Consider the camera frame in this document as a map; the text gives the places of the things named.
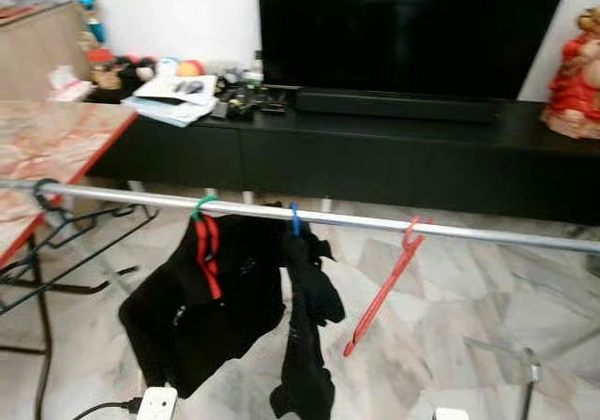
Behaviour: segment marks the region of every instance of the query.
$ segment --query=green hanger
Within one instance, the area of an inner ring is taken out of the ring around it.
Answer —
[[[217,195],[207,195],[204,198],[200,198],[198,203],[196,204],[196,206],[194,207],[194,211],[191,213],[191,217],[196,220],[196,221],[200,221],[200,208],[204,203],[208,203],[208,202],[217,202],[218,201],[218,197]]]

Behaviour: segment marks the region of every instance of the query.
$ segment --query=white power socket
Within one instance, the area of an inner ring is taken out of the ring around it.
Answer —
[[[433,420],[469,420],[469,415],[460,409],[438,408],[433,414]]]
[[[136,420],[172,420],[177,391],[172,387],[148,387]]]

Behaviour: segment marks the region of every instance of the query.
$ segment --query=black tv screen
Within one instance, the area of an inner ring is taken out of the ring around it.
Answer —
[[[516,98],[559,0],[261,0],[265,83]]]

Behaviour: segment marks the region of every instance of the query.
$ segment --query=red plastic hanger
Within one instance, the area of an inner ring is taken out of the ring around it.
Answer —
[[[354,334],[352,335],[352,340],[350,342],[348,342],[348,345],[346,345],[346,348],[344,350],[345,357],[350,356],[350,354],[354,350],[354,347],[358,344],[360,339],[366,333],[366,331],[368,330],[368,327],[371,325],[371,322],[377,315],[379,308],[382,306],[383,301],[385,301],[385,297],[394,288],[396,281],[398,281],[398,278],[400,278],[400,275],[402,275],[402,273],[404,272],[404,269],[407,267],[407,265],[413,259],[414,253],[419,248],[421,243],[423,243],[423,241],[425,240],[425,236],[422,234],[419,234],[417,236],[417,238],[414,239],[412,242],[409,241],[411,234],[413,233],[414,225],[419,223],[420,220],[421,219],[419,217],[413,217],[411,220],[411,226],[409,226],[406,229],[406,231],[404,232],[404,237],[402,238],[402,248],[403,248],[402,255],[397,260],[397,263],[394,266],[394,270],[392,271],[392,274],[389,276],[389,278],[384,282],[382,287],[379,289],[379,291],[377,292],[377,295],[375,295],[375,299],[371,302],[367,311],[365,312],[363,317],[360,319],[360,322],[356,326],[356,329],[354,330]],[[429,224],[433,223],[433,219],[430,218],[427,221],[427,223],[429,223]]]

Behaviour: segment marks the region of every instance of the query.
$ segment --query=power cord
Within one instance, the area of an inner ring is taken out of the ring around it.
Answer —
[[[101,404],[97,404],[96,406],[91,407],[87,411],[83,411],[82,413],[80,413],[79,415],[74,417],[73,420],[80,420],[81,418],[84,418],[87,414],[93,413],[94,411],[98,411],[98,410],[104,409],[104,408],[121,408],[121,409],[127,409],[129,411],[129,413],[138,413],[141,405],[142,405],[142,397],[135,397],[129,401],[121,401],[121,402],[114,401],[111,403],[101,403]]]

